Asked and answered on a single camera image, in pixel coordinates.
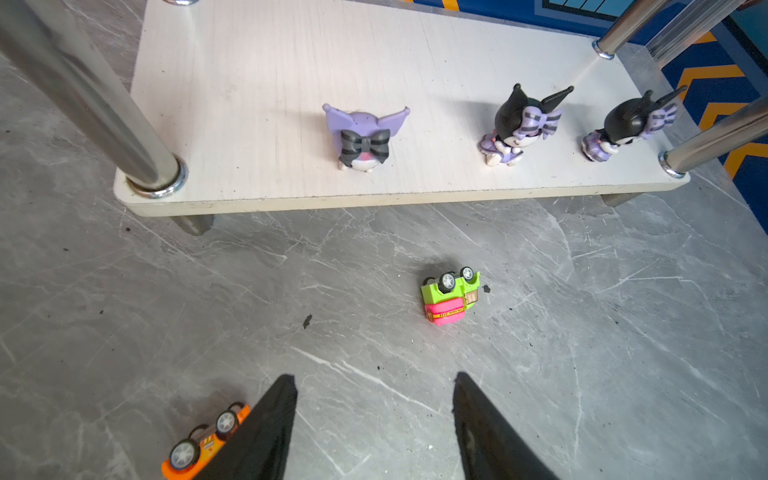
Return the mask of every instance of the purple figurine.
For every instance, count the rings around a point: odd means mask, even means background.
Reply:
[[[328,104],[323,105],[323,110],[333,136],[333,148],[339,155],[339,169],[364,172],[370,172],[389,157],[389,139],[397,134],[411,113],[406,107],[396,114],[377,118],[364,111],[348,114]]]
[[[618,153],[621,145],[640,139],[647,140],[655,132],[672,125],[677,105],[664,105],[687,88],[687,85],[683,85],[656,101],[650,99],[654,93],[649,90],[642,98],[633,98],[619,104],[605,117],[604,128],[581,139],[581,151],[590,161],[604,162]]]
[[[489,167],[498,164],[511,167],[523,155],[522,147],[534,143],[539,137],[545,139],[554,135],[563,113],[555,108],[573,90],[571,86],[538,101],[529,98],[520,84],[515,85],[509,99],[496,112],[496,129],[478,144],[478,149],[485,154],[485,163]]]

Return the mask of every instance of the pole base ring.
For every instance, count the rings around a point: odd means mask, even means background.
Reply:
[[[594,48],[594,51],[600,55],[602,58],[605,58],[606,60],[613,60],[616,55],[611,55],[608,53],[605,53],[602,48],[600,48],[600,45],[598,45],[598,40],[592,41],[592,48]]]
[[[667,172],[670,177],[675,178],[683,178],[685,177],[685,172],[680,173],[678,171],[675,171],[670,167],[670,165],[667,163],[667,152],[663,151],[659,154],[659,165],[664,169],[665,172]]]
[[[167,197],[168,195],[175,194],[187,182],[187,177],[189,177],[189,169],[187,168],[187,164],[181,160],[180,157],[176,155],[174,155],[174,157],[176,158],[176,162],[179,164],[179,173],[176,175],[176,180],[174,180],[173,183],[161,190],[146,190],[136,185],[131,181],[130,178],[126,178],[125,181],[128,182],[128,186],[139,197],[157,200],[158,198],[163,198]]]
[[[188,7],[189,5],[197,3],[197,0],[165,0],[166,3],[171,5],[179,5],[180,7]]]

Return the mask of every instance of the orange toy car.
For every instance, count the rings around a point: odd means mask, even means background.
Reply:
[[[250,407],[235,402],[216,419],[215,426],[198,425],[170,451],[161,469],[168,480],[191,480],[213,459],[250,413]]]

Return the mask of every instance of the black cat ear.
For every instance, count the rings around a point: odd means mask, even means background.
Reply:
[[[556,94],[552,94],[541,101],[541,112],[548,114],[553,111],[558,105],[574,90],[574,86],[559,91]]]
[[[520,84],[515,84],[515,86],[512,88],[512,93],[509,95],[509,99],[504,102],[504,104],[510,105],[525,105],[527,103],[528,96],[525,94]]]
[[[668,104],[670,101],[672,101],[673,98],[678,96],[679,94],[683,93],[688,89],[688,85],[683,85],[682,87],[678,88],[677,90],[673,91],[670,94],[664,95],[662,98],[659,98],[654,102],[654,110],[657,110],[658,108],[662,108],[664,105]]]
[[[528,104],[528,96],[523,92],[520,84],[516,84],[512,88],[512,93],[509,95],[509,99],[498,109],[498,114],[505,117],[511,117],[516,111],[522,111]]]
[[[628,108],[621,116],[622,120],[629,121],[635,117],[645,117],[651,113],[654,108],[654,103],[651,101],[650,96],[654,94],[653,90],[646,90],[641,98],[638,98],[632,108]]]

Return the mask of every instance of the toy car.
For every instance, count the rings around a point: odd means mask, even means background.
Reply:
[[[216,419],[215,426],[198,425],[178,442],[163,462],[161,470],[168,480],[190,480],[216,456],[250,413],[250,407],[235,402]]]
[[[422,284],[424,310],[435,325],[458,322],[478,301],[480,272],[465,266],[459,273],[443,273],[438,279],[429,277]]]

